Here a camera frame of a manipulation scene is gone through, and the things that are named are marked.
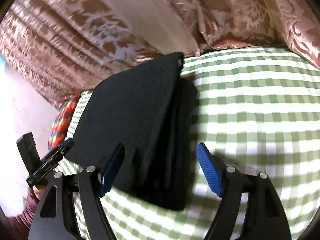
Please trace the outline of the person's left hand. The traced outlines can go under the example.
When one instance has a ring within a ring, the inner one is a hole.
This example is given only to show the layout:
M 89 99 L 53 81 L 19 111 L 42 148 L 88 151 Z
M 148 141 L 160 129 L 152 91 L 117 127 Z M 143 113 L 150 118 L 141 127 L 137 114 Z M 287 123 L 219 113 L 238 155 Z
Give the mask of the person's left hand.
M 40 200 L 46 190 L 46 186 L 44 185 L 35 185 L 33 186 L 33 192 L 38 200 Z

